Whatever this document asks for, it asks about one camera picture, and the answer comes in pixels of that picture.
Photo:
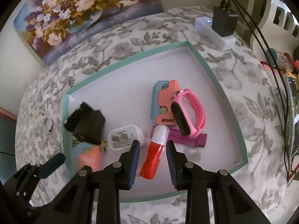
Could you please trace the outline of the orange blue case in box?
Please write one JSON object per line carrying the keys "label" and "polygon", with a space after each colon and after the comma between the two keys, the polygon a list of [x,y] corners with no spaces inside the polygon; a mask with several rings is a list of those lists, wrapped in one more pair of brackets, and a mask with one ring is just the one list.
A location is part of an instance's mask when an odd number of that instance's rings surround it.
{"label": "orange blue case in box", "polygon": [[90,143],[79,143],[71,150],[72,174],[77,173],[84,166],[90,166],[93,172],[101,169],[101,147]]}

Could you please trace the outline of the black power adapter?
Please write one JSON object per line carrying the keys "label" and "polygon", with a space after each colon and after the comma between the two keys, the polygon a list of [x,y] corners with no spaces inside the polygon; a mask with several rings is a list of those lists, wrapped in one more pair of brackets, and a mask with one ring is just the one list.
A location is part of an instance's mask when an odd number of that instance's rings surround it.
{"label": "black power adapter", "polygon": [[233,35],[239,15],[233,10],[226,11],[221,7],[214,7],[212,29],[221,37]]}

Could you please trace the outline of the white round strap device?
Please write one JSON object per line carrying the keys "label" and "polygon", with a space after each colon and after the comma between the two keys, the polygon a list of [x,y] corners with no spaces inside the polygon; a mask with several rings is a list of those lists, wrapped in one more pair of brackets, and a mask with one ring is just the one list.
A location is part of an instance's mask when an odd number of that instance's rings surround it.
{"label": "white round strap device", "polygon": [[45,117],[43,119],[43,124],[44,124],[44,132],[46,134],[49,134],[52,131],[52,127],[53,127],[52,119],[50,119],[49,117]]}

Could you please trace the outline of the red white glue bottle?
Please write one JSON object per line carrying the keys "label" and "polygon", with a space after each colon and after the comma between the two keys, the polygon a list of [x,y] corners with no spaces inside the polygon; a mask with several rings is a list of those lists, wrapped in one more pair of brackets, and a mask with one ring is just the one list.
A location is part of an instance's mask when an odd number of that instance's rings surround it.
{"label": "red white glue bottle", "polygon": [[166,125],[157,125],[151,137],[147,157],[141,168],[140,176],[152,180],[158,169],[162,153],[168,140],[169,128]]}

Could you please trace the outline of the white power strip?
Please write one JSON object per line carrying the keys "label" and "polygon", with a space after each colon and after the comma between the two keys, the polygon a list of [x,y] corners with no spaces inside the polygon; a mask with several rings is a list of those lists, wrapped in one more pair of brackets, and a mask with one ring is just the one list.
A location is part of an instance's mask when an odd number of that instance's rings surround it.
{"label": "white power strip", "polygon": [[232,49],[235,45],[236,38],[233,35],[221,37],[217,32],[212,29],[212,19],[205,17],[198,17],[195,19],[195,29],[201,35],[210,39],[220,50]]}

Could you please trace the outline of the purple translucent lighter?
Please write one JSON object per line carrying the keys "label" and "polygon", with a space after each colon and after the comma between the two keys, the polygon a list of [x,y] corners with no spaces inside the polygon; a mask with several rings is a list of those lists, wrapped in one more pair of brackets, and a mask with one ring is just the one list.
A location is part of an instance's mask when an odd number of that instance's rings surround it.
{"label": "purple translucent lighter", "polygon": [[206,141],[207,141],[206,133],[200,133],[195,138],[189,138],[188,136],[182,135],[180,130],[177,130],[175,128],[170,128],[169,130],[170,131],[168,135],[168,140],[172,140],[174,143],[181,144],[184,146],[189,146],[189,147],[204,148],[206,146]]}

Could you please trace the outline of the floral canvas painting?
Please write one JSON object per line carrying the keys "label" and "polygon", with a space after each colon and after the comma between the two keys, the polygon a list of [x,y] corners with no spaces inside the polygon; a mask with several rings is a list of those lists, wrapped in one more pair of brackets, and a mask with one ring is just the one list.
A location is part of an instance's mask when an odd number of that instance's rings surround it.
{"label": "floral canvas painting", "polygon": [[162,10],[161,0],[27,0],[14,25],[50,66],[93,35]]}

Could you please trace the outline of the teal white box tray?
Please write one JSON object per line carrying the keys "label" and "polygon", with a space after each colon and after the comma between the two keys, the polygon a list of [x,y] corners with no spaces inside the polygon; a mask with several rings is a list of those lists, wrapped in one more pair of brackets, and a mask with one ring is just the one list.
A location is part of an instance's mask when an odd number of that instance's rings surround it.
{"label": "teal white box tray", "polygon": [[157,123],[174,127],[161,94],[175,83],[180,90],[191,89],[202,102],[207,135],[205,147],[177,144],[177,150],[205,170],[234,173],[244,167],[247,149],[233,108],[207,62],[187,41],[131,56],[77,83],[63,94],[62,118],[67,119],[86,102],[106,119],[103,139],[127,125],[150,136]]}

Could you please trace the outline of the grey floral tablecloth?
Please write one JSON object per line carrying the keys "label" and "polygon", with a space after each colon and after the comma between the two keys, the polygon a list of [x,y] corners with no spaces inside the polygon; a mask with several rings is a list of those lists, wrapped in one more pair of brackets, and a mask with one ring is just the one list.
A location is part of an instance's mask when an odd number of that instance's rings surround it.
{"label": "grey floral tablecloth", "polygon": [[[287,183],[282,126],[269,76],[252,50],[237,38],[220,51],[194,27],[197,17],[212,16],[201,6],[168,9],[129,20],[82,41],[44,69],[25,91],[16,126],[16,167],[45,163],[62,151],[62,104],[65,91],[120,60],[175,42],[189,41],[221,83],[245,138],[249,162],[234,178],[272,223],[283,223]],[[35,109],[46,111],[32,119]],[[43,119],[53,121],[44,132]]]}

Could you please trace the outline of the black charger cube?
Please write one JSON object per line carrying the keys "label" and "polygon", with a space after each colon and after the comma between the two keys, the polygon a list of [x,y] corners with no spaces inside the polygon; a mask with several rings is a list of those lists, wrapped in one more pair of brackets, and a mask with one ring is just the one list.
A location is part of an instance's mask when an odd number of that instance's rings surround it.
{"label": "black charger cube", "polygon": [[99,145],[105,124],[105,117],[100,110],[93,110],[85,115],[73,132],[79,142]]}

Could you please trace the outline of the white triangular clip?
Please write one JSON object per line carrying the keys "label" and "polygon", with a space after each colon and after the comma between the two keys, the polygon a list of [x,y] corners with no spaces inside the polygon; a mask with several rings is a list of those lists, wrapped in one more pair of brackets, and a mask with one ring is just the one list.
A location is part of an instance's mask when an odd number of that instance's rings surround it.
{"label": "white triangular clip", "polygon": [[42,109],[35,109],[33,111],[33,114],[32,114],[32,119],[34,120],[37,120],[39,118],[42,118],[44,117],[46,114],[46,111],[45,110],[42,110]]}

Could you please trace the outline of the black toy car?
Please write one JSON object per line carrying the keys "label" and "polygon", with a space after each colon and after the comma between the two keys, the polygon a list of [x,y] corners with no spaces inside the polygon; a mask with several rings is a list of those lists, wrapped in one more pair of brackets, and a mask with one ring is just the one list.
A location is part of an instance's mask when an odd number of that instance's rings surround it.
{"label": "black toy car", "polygon": [[82,102],[64,121],[64,128],[67,131],[74,132],[80,120],[91,111],[93,111],[93,108],[86,102]]}

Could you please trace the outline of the orange blue case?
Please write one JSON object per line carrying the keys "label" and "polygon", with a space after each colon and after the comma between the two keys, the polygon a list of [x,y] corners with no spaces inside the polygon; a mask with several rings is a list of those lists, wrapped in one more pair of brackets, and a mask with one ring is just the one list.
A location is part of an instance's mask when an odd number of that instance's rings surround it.
{"label": "orange blue case", "polygon": [[180,90],[176,80],[160,80],[156,82],[152,90],[152,103],[150,118],[154,124],[164,124],[168,127],[176,127],[177,123],[170,109],[172,98]]}
{"label": "orange blue case", "polygon": [[101,147],[90,143],[79,143],[71,150],[72,174],[77,173],[84,166],[90,166],[93,172],[101,169]]}

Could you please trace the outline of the gold black patterned lighter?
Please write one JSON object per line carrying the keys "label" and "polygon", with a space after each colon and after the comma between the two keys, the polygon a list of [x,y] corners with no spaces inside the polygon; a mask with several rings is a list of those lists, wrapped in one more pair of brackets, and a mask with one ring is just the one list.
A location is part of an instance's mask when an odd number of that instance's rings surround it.
{"label": "gold black patterned lighter", "polygon": [[80,142],[79,140],[73,138],[71,144],[72,154],[82,154],[86,151],[91,150],[93,147],[98,147],[102,153],[107,152],[107,141],[101,141],[99,145],[95,145],[87,142]]}

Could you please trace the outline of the pink smart band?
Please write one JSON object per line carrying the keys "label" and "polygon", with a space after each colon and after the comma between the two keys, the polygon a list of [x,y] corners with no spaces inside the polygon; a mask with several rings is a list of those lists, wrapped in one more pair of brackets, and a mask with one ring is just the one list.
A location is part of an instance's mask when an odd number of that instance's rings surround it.
{"label": "pink smart band", "polygon": [[196,138],[206,125],[206,113],[197,95],[190,89],[176,91],[171,98],[171,112],[180,132]]}

